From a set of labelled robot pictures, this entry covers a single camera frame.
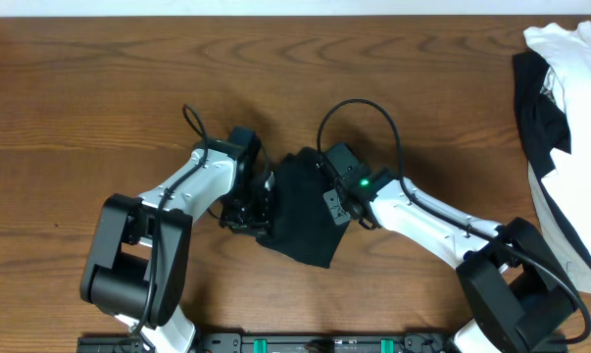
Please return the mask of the black logo t-shirt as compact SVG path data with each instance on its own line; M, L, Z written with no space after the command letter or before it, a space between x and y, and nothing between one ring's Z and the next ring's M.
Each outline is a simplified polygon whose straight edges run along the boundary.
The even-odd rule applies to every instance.
M327 269L348 223L338 225L323 198L329 183L310 147L287 155L277 166L270 231L257 243L306 265Z

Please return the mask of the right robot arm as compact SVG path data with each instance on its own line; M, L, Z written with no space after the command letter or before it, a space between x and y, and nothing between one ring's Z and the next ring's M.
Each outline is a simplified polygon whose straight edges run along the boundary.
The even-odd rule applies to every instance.
M589 336L588 309L528 221L476 218L387 170L328 174L332 205L364 226L408 237L455 270L472 318L453 335L452 350L566 352Z

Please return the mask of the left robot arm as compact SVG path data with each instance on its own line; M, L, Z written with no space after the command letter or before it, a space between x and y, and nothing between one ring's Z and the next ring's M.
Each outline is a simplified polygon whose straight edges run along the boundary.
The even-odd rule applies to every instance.
M202 142L166 181L138 197L115 194L101 210L80 295L124 323L122 336L82 337L80 352L193 352L197 328L179 302L194 223L220 201L219 225L234 233L270 233L268 183L253 171L262 142Z

